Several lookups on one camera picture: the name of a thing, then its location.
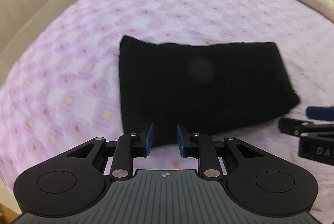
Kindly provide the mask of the black pants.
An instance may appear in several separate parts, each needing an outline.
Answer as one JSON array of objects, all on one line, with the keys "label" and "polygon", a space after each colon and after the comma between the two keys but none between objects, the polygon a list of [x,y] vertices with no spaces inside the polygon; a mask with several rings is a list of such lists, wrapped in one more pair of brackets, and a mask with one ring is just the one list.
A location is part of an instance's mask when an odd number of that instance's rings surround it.
[{"label": "black pants", "polygon": [[153,44],[125,36],[119,47],[125,134],[154,130],[154,145],[176,128],[216,135],[287,114],[300,103],[273,42],[212,46]]}]

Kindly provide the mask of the purple patterned bed sheet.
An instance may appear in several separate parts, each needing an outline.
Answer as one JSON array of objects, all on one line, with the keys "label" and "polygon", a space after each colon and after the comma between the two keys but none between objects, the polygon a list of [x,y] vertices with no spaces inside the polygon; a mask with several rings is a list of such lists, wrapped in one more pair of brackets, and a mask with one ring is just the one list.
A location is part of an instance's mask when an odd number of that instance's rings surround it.
[{"label": "purple patterned bed sheet", "polygon": [[301,104],[333,104],[333,20],[298,0],[79,0],[30,45],[1,87],[1,178],[102,133],[122,132],[119,42],[278,44]]}]

